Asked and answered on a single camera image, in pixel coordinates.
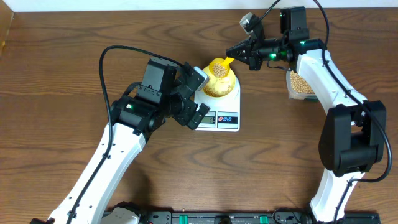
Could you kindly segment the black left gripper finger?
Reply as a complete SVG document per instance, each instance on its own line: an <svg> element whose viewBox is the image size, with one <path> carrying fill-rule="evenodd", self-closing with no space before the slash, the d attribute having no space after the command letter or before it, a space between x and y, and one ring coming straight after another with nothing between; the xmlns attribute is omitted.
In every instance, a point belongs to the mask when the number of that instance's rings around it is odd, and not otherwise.
<svg viewBox="0 0 398 224"><path fill-rule="evenodd" d="M197 110L194 111L193 115L188 120L187 126L194 130L202 122L205 115L210 111L210 107L202 103Z"/></svg>
<svg viewBox="0 0 398 224"><path fill-rule="evenodd" d="M180 89L188 89L188 90L197 90L199 86L198 77L199 74L194 71L194 67L185 63L182 67L180 67Z"/></svg>

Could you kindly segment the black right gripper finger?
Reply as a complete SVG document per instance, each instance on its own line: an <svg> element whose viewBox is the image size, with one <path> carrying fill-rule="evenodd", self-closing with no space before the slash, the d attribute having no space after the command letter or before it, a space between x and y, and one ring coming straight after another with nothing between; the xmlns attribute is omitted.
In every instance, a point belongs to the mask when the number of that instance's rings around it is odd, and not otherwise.
<svg viewBox="0 0 398 224"><path fill-rule="evenodd" d="M247 51L251 50L251 38L240 41L236 45L226 49L227 56L243 56Z"/></svg>
<svg viewBox="0 0 398 224"><path fill-rule="evenodd" d="M238 60L238 61L240 61L240 62L242 62L242 63L245 63L246 65L250 65L251 64L250 63L250 58L251 58L250 54L234 53L233 54L233 58Z"/></svg>

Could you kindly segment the yellow plastic measuring scoop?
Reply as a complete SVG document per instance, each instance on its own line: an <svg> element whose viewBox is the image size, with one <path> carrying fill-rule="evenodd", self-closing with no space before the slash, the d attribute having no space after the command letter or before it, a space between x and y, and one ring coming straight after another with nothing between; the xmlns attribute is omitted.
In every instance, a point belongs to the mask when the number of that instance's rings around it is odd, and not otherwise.
<svg viewBox="0 0 398 224"><path fill-rule="evenodd" d="M228 75L230 70L230 64L234 61L233 58L216 58L210 65L210 72L217 78L224 78Z"/></svg>

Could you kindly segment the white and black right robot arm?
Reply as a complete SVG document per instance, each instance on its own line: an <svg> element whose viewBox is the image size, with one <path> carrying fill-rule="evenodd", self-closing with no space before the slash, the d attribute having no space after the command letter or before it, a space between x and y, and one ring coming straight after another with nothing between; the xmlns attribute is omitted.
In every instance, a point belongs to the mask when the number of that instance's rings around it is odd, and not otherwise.
<svg viewBox="0 0 398 224"><path fill-rule="evenodd" d="M383 157L392 159L386 134L386 107L356 91L333 63L327 41L310 37L302 6L280 10L281 37L268 39L262 19L242 17L247 38L226 55L259 70L271 61L284 61L302 77L323 106L326 120L318 143L324 171L309 209L299 223L369 223L369 214L348 217L344 208L354 186Z"/></svg>

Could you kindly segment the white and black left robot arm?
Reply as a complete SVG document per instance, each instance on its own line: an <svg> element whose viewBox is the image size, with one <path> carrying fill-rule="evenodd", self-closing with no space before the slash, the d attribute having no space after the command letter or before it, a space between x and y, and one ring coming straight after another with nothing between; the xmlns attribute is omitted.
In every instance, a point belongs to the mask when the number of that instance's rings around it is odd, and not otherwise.
<svg viewBox="0 0 398 224"><path fill-rule="evenodd" d="M210 109L191 97L208 80L198 67L152 57L142 81L130 84L112 104L97 150L71 192L45 222L139 223L141 216L125 205L106 213L108 202L127 168L167 118L190 129L198 127Z"/></svg>

